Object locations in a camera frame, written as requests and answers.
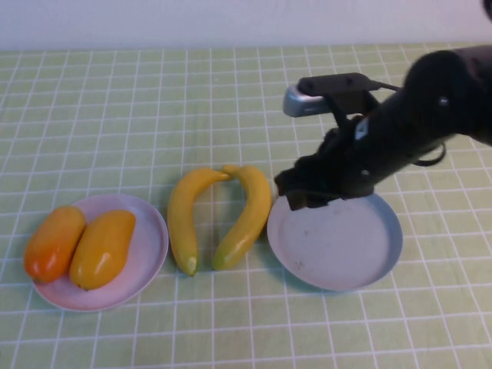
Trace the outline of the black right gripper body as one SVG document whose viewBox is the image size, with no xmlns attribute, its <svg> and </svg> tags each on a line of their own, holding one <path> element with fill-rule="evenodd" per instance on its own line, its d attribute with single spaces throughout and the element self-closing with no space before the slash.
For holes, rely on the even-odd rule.
<svg viewBox="0 0 492 369">
<path fill-rule="evenodd" d="M 480 51 L 457 48 L 416 61 L 402 88 L 359 121 L 330 130 L 317 151 L 317 198 L 370 194 L 385 177 L 456 135 L 480 132 Z"/>
</svg>

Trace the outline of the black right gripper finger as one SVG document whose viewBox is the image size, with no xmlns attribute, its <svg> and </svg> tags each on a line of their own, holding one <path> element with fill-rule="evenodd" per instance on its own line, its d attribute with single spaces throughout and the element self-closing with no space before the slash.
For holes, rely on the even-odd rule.
<svg viewBox="0 0 492 369">
<path fill-rule="evenodd" d="M 318 162 L 314 157 L 301 157 L 291 168 L 281 171 L 274 177 L 279 194 L 291 192 L 316 192 L 319 180 Z"/>
<path fill-rule="evenodd" d="M 286 194 L 289 208 L 299 211 L 303 208 L 322 208 L 333 200 L 330 193 L 319 191 L 290 191 Z"/>
</svg>

